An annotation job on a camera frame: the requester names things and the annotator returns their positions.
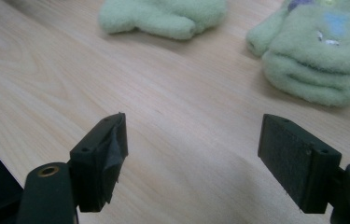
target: light wood surface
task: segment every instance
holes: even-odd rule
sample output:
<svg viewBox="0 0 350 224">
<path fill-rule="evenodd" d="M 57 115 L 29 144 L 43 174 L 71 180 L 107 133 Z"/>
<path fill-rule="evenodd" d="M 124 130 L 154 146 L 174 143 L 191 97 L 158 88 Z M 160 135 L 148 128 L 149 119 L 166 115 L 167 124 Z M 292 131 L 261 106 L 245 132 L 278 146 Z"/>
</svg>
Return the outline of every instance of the light wood surface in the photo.
<svg viewBox="0 0 350 224">
<path fill-rule="evenodd" d="M 112 203 L 80 223 L 329 223 L 305 215 L 257 156 L 264 113 L 350 163 L 350 106 L 312 105 L 263 77 L 246 32 L 279 0 L 229 0 L 190 41 L 103 34 L 102 0 L 0 0 L 0 159 L 24 183 L 103 117 L 124 112 L 130 155 Z"/>
</svg>

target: screw hole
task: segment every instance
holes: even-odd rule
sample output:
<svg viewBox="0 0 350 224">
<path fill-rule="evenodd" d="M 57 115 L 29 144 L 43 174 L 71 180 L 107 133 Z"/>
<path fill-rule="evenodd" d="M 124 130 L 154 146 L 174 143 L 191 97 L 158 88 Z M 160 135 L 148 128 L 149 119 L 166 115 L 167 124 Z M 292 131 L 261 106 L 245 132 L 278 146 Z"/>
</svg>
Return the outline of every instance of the screw hole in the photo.
<svg viewBox="0 0 350 224">
<path fill-rule="evenodd" d="M 55 175 L 58 172 L 59 172 L 59 167 L 58 166 L 49 166 L 49 167 L 46 167 L 44 169 L 41 169 L 38 172 L 38 175 L 41 176 L 41 177 L 47 177 L 47 176 L 50 176 L 50 175 Z"/>
<path fill-rule="evenodd" d="M 254 49 L 255 47 L 254 47 L 254 44 L 252 43 L 252 42 L 249 42 L 248 43 L 248 46 L 251 48 L 251 49 Z"/>
</svg>

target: light green glove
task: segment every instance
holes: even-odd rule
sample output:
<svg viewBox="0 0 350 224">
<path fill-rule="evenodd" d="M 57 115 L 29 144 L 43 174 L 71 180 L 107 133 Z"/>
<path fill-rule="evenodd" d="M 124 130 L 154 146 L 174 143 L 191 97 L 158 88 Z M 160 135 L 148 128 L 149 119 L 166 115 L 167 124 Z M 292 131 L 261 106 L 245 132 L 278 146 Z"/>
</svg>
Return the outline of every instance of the light green glove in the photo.
<svg viewBox="0 0 350 224">
<path fill-rule="evenodd" d="M 106 0 L 99 24 L 108 34 L 139 28 L 181 40 L 218 25 L 225 14 L 225 0 Z"/>
<path fill-rule="evenodd" d="M 350 0 L 286 0 L 246 40 L 276 88 L 321 105 L 350 104 Z"/>
</svg>

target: brass insert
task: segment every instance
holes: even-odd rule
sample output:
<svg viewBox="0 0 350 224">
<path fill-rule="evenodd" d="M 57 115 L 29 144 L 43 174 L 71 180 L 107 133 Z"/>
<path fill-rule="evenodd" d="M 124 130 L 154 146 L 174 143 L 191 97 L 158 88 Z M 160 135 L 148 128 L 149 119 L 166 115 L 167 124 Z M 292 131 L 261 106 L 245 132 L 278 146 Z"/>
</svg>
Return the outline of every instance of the brass insert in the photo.
<svg viewBox="0 0 350 224">
<path fill-rule="evenodd" d="M 38 171 L 38 176 L 40 177 L 47 177 L 50 175 L 55 175 L 56 173 L 59 172 L 59 167 L 58 166 L 47 166 L 41 170 Z"/>
</svg>

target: green mitten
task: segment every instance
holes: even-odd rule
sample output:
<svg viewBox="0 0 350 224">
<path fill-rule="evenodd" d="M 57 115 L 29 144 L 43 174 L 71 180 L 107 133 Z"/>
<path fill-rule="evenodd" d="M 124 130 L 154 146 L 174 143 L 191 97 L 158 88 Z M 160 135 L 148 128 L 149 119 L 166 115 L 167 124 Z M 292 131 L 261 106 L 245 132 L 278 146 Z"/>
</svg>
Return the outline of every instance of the green mitten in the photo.
<svg viewBox="0 0 350 224">
<path fill-rule="evenodd" d="M 153 35 L 190 39 L 218 25 L 225 0 L 106 0 L 99 23 L 108 34 L 139 28 Z"/>
<path fill-rule="evenodd" d="M 276 88 L 321 105 L 350 104 L 350 0 L 286 0 L 246 40 Z"/>
</svg>

